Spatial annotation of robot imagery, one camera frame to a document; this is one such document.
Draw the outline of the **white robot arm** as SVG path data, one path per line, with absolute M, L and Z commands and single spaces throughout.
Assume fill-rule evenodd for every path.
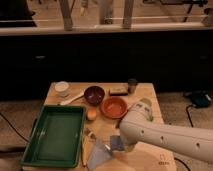
M 154 122 L 150 103 L 134 103 L 119 131 L 125 146 L 144 142 L 213 164 L 213 130 Z

